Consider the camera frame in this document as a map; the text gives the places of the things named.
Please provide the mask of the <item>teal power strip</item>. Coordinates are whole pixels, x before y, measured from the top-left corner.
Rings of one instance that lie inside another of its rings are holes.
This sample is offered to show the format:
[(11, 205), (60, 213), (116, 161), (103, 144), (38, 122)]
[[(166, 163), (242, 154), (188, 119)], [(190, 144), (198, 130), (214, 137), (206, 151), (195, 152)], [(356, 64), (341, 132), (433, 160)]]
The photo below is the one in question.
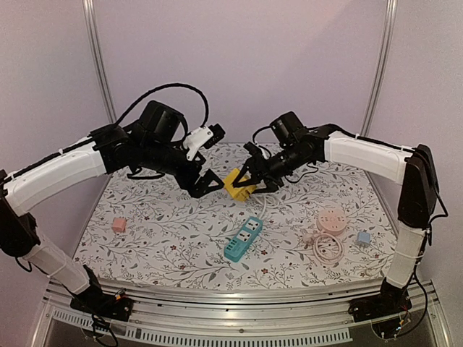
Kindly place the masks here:
[(224, 256), (232, 262), (239, 262), (263, 229), (263, 222), (256, 217), (249, 217), (241, 229), (225, 246)]

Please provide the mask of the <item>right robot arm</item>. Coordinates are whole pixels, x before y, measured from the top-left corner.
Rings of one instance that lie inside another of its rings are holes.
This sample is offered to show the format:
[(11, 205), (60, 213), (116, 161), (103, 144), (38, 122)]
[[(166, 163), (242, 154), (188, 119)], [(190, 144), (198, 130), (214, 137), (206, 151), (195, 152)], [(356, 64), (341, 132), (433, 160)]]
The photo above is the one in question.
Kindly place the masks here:
[(265, 158), (256, 144), (245, 144), (250, 157), (233, 180), (234, 187), (264, 183), (261, 193), (275, 192), (283, 186), (285, 176), (317, 162), (352, 166), (401, 186), (396, 250), (381, 294), (374, 300), (377, 313), (389, 315), (401, 305), (424, 248), (432, 243), (432, 224), (439, 217), (435, 208), (443, 203), (430, 148), (388, 144), (351, 134), (335, 124), (306, 127), (292, 111), (268, 127), (282, 150)]

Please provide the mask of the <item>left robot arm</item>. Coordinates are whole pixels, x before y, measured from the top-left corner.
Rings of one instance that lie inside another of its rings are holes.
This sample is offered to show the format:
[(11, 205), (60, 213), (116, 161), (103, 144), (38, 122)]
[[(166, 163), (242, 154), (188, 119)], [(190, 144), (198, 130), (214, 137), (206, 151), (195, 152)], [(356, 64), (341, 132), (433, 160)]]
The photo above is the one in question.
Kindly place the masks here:
[(93, 130), (26, 168), (1, 172), (1, 250), (59, 281), (93, 314), (107, 308), (110, 296), (89, 267), (76, 263), (38, 233), (30, 212), (33, 207), (75, 184), (123, 168), (130, 170), (130, 179), (138, 179), (144, 168), (156, 172), (154, 179), (171, 175), (194, 198), (224, 185), (212, 170), (201, 174), (205, 158), (200, 149), (224, 138), (219, 124), (203, 122), (189, 130), (183, 113), (155, 100), (131, 124), (122, 126), (122, 120)]

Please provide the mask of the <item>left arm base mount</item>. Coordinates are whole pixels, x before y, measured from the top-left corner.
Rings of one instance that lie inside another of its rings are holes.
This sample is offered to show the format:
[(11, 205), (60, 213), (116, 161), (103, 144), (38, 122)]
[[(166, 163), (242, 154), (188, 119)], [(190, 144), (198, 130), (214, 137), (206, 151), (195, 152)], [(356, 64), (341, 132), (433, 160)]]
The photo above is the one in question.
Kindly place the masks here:
[(71, 308), (122, 322), (129, 320), (134, 306), (134, 301), (125, 295), (105, 294), (99, 289), (88, 288), (72, 296)]

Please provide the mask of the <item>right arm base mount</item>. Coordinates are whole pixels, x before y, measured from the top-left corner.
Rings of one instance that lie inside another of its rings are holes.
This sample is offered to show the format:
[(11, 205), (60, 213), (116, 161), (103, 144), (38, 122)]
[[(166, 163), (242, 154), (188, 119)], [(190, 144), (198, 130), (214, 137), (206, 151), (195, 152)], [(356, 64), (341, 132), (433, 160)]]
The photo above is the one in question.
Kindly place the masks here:
[(407, 296), (396, 301), (391, 296), (376, 294), (351, 300), (348, 314), (353, 316), (355, 322), (362, 322), (398, 314), (411, 308), (412, 302)]

